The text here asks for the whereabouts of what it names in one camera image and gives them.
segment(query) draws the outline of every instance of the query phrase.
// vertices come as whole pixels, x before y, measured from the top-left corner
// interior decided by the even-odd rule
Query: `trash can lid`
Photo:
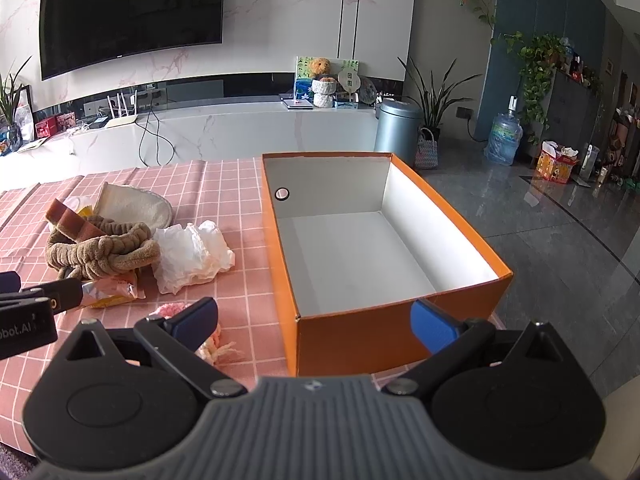
[[[391,99],[384,99],[382,101],[382,104],[380,105],[380,111],[400,117],[408,117],[411,119],[420,119],[423,115],[422,109],[419,106],[413,103],[393,101]]]

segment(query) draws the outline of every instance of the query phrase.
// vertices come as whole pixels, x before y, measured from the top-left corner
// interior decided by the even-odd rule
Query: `black tv screen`
[[[40,0],[42,79],[108,59],[222,42],[222,0]]]

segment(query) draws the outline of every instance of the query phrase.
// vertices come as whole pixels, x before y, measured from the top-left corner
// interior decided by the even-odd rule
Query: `box bottom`
[[[302,317],[435,292],[380,211],[281,218],[278,230]]]

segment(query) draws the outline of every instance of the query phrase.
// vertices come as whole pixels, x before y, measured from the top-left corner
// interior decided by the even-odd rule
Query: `blue wall panel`
[[[602,62],[605,7],[600,0],[496,0],[499,33],[520,30],[530,38],[551,32],[569,37],[584,62],[596,71]],[[492,46],[474,137],[487,139],[498,112],[504,112],[509,97],[518,91],[520,61],[507,54],[503,41]]]

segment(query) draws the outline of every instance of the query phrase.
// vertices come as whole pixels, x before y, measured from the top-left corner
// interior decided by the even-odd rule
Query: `orange box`
[[[576,156],[562,155],[548,142],[543,142],[536,171],[545,180],[566,184],[577,162]]]
[[[487,318],[513,273],[439,194],[389,153],[262,156],[262,215],[287,367],[374,373],[428,352],[410,309],[427,297]]]

